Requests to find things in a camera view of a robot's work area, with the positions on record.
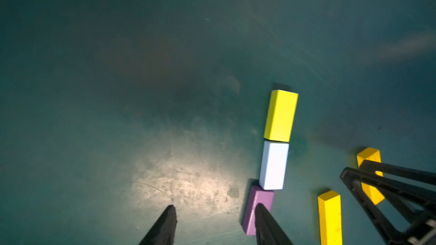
wooden block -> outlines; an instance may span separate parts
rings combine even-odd
[[[256,235],[255,214],[256,206],[261,203],[268,211],[273,204],[274,191],[263,190],[258,185],[251,186],[250,195],[248,196],[247,208],[245,208],[243,230],[247,235]]]
[[[271,92],[264,138],[289,142],[297,99],[298,94],[296,93],[284,90],[273,90]]]
[[[374,162],[382,162],[382,159],[380,157],[380,151],[377,149],[373,149],[371,147],[364,149],[362,152],[360,152],[357,155],[357,165],[360,167],[363,161],[369,160]],[[383,176],[382,172],[376,171],[375,172],[378,176]],[[384,200],[384,196],[382,193],[379,192],[379,190],[373,186],[370,186],[368,184],[362,183],[362,189],[365,192],[365,194],[368,196],[368,198],[375,204],[379,204],[382,200]]]
[[[265,140],[259,184],[265,190],[283,189],[289,144]]]
[[[334,192],[318,196],[321,245],[342,245],[341,196]]]

yellow block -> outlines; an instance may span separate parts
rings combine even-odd
[[[341,195],[334,191],[318,196],[321,245],[342,245]]]
[[[264,138],[274,141],[289,142],[298,94],[273,90],[271,92]]]
[[[357,165],[360,167],[363,161],[369,160],[374,162],[382,162],[380,158],[380,151],[377,149],[373,149],[371,147],[364,149],[357,155]],[[378,176],[383,176],[382,172],[375,172]],[[384,196],[379,190],[373,186],[362,183],[362,189],[368,198],[375,204],[379,204],[382,200],[384,200]]]

white block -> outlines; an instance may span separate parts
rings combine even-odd
[[[283,189],[289,144],[265,140],[259,184],[265,190]]]

block stack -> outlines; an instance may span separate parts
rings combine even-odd
[[[243,229],[247,235],[256,234],[254,211],[257,204],[262,203],[270,211],[274,190],[283,189],[297,100],[296,93],[284,90],[271,92],[259,185],[251,187],[244,214]]]

black metal bracket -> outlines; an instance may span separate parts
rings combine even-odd
[[[168,205],[139,245],[173,245],[176,225],[176,208]]]
[[[293,245],[263,204],[255,209],[257,245]]]
[[[386,244],[436,244],[436,192],[378,176],[376,171],[433,185],[436,185],[436,174],[373,161],[363,161],[360,169],[346,167],[341,174],[342,182],[362,206]],[[363,192],[361,183],[377,188],[410,222],[410,227],[405,232],[395,229]],[[417,210],[410,203],[418,204],[424,210]]]

